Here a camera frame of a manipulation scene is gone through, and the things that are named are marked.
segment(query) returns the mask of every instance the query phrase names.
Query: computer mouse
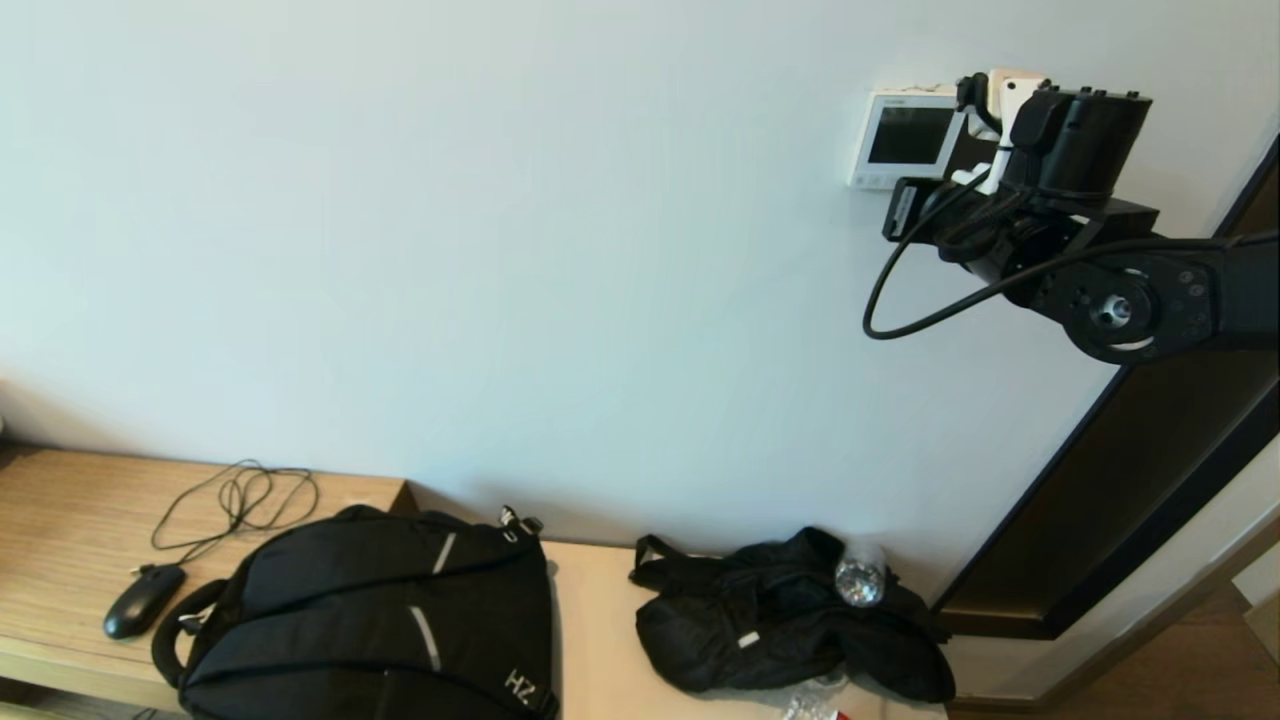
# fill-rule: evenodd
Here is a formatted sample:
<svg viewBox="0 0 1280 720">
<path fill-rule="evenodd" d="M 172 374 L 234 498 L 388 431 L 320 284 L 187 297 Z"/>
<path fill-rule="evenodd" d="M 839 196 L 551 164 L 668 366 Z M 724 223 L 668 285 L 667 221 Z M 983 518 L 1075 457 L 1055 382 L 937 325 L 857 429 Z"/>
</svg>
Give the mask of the computer mouse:
<svg viewBox="0 0 1280 720">
<path fill-rule="evenodd" d="M 147 632 L 186 579 L 187 571 L 177 565 L 143 568 L 138 579 L 106 611 L 102 632 L 116 641 Z"/>
</svg>

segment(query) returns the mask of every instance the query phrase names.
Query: black backpack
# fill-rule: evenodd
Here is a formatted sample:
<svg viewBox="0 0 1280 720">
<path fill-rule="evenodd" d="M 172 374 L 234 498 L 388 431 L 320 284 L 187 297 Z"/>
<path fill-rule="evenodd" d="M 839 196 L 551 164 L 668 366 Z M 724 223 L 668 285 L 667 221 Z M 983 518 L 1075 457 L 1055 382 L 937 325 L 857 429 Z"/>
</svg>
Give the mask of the black backpack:
<svg viewBox="0 0 1280 720">
<path fill-rule="evenodd" d="M 183 600 L 151 655 L 197 720 L 553 720 L 539 529 L 348 507 Z"/>
<path fill-rule="evenodd" d="M 659 593 L 636 611 L 649 662 L 686 692 L 782 688 L 844 666 L 910 700 L 955 697 L 938 648 L 948 634 L 924 601 L 888 573 L 878 605 L 845 603 L 835 588 L 844 550 L 815 528 L 728 557 L 690 557 L 640 538 L 631 580 Z M 662 557 L 646 560 L 650 552 Z"/>
</svg>

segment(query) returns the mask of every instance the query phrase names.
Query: desk surface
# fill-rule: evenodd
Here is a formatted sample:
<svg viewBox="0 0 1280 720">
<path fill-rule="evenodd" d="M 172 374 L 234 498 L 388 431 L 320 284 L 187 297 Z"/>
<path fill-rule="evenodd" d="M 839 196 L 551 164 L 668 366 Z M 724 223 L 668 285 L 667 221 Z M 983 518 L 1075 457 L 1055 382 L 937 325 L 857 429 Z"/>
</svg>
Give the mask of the desk surface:
<svg viewBox="0 0 1280 720">
<path fill-rule="evenodd" d="M 151 550 L 151 528 L 174 496 L 216 470 L 191 462 L 0 450 L 0 676 L 178 710 L 174 691 L 151 665 L 150 634 L 110 641 L 102 635 L 102 615 L 132 582 L 129 568 L 177 557 Z M 399 510 L 407 500 L 403 480 L 325 474 L 317 479 L 316 518 L 356 502 L 383 509 L 397 503 Z M 212 496 L 201 496 L 174 520 L 174 537 L 225 527 Z M 192 562 L 179 594 L 228 577 L 265 537 L 225 541 Z M 631 551 L 558 542 L 544 547 L 557 596 L 556 675 L 562 679 L 563 720 L 781 717 L 790 692 L 692 697 L 653 671 L 635 635 L 635 611 L 653 593 L 627 580 Z M 941 706 L 911 706 L 858 685 L 847 685 L 835 700 L 852 720 L 946 717 Z"/>
</svg>

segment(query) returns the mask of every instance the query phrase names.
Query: backpack logo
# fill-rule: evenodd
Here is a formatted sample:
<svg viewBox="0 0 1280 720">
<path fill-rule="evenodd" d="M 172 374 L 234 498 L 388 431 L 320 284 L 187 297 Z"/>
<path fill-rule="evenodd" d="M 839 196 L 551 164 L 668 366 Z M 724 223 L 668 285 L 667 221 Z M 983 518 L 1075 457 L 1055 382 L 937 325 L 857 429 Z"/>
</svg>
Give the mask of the backpack logo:
<svg viewBox="0 0 1280 720">
<path fill-rule="evenodd" d="M 538 685 L 526 680 L 518 669 L 512 670 L 511 675 L 507 675 L 506 685 L 511 688 L 511 694 L 516 696 L 516 700 L 526 706 L 529 705 L 529 696 L 538 692 Z"/>
</svg>

